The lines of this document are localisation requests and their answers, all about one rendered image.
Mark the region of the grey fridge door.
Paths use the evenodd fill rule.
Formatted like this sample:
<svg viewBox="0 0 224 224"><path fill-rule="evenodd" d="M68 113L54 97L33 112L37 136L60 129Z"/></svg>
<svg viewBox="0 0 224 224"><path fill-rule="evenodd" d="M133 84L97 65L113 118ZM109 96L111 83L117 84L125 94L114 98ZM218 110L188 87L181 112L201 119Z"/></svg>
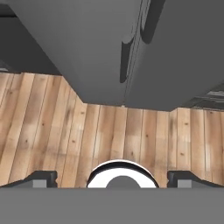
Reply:
<svg viewBox="0 0 224 224"><path fill-rule="evenodd" d="M7 2L83 102L124 104L122 41L127 36L135 41L141 0Z"/></svg>
<svg viewBox="0 0 224 224"><path fill-rule="evenodd" d="M224 0L166 0L148 45L140 26L126 107L172 111L224 81Z"/></svg>

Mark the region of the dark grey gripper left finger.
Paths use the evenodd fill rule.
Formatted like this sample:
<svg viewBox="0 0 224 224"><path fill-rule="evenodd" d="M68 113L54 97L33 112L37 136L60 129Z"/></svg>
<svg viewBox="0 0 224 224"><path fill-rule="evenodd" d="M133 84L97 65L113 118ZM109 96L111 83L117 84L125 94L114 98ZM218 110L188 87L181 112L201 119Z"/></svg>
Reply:
<svg viewBox="0 0 224 224"><path fill-rule="evenodd" d="M1 188L57 188L57 177L58 173L56 171L34 171L24 179L14 181L6 185L1 185Z"/></svg>

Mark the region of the dark grey cupboard run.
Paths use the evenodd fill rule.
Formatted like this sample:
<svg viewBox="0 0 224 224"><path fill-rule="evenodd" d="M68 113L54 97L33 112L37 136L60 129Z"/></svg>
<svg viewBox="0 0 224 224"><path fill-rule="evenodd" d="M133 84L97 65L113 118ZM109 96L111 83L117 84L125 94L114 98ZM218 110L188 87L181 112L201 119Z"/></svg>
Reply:
<svg viewBox="0 0 224 224"><path fill-rule="evenodd" d="M0 0L0 73L60 75L6 0Z"/></svg>
<svg viewBox="0 0 224 224"><path fill-rule="evenodd" d="M224 110L224 82L208 92L194 96L183 103L182 108Z"/></svg>

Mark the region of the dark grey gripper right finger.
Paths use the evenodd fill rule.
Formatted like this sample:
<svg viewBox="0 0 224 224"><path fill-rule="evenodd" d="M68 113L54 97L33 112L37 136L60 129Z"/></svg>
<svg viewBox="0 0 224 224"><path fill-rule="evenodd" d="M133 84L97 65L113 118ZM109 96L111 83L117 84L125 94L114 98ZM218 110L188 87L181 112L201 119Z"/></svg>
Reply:
<svg viewBox="0 0 224 224"><path fill-rule="evenodd" d="M167 172L168 188L205 188L205 187L222 187L224 185L201 179L190 171L168 171Z"/></svg>

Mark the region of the white and black round thing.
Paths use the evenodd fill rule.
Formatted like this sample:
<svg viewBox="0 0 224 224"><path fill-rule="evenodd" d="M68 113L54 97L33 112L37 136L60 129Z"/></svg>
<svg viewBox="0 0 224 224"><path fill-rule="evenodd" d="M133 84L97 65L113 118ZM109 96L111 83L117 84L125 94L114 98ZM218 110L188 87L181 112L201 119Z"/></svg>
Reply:
<svg viewBox="0 0 224 224"><path fill-rule="evenodd" d="M91 171L87 188L159 188L159 184L140 164L126 159L112 159L97 165Z"/></svg>

